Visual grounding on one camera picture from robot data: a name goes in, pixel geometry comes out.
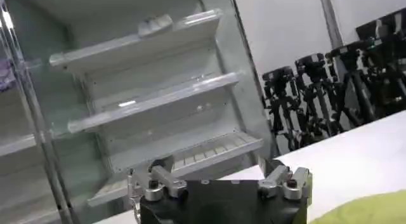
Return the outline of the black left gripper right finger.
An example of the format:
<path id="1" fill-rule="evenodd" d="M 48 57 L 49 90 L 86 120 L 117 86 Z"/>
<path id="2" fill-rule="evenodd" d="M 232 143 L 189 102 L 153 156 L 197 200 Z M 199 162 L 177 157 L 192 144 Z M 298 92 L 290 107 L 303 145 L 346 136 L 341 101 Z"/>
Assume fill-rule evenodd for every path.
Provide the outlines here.
<path id="1" fill-rule="evenodd" d="M 259 164 L 264 178 L 258 181 L 259 194 L 264 198 L 279 193 L 290 201 L 312 200 L 313 174 L 308 168 L 298 167 L 295 171 L 282 161 L 263 159 Z"/>

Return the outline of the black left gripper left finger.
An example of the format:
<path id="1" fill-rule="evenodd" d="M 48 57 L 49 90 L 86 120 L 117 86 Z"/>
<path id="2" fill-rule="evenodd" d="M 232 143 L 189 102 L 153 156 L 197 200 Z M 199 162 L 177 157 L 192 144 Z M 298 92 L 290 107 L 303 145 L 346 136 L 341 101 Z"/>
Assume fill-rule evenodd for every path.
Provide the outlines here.
<path id="1" fill-rule="evenodd" d="M 168 156 L 131 168 L 128 171 L 128 197 L 138 201 L 141 197 L 151 202 L 159 201 L 164 193 L 180 199 L 187 193 L 187 182 L 171 174 L 174 157 Z"/>

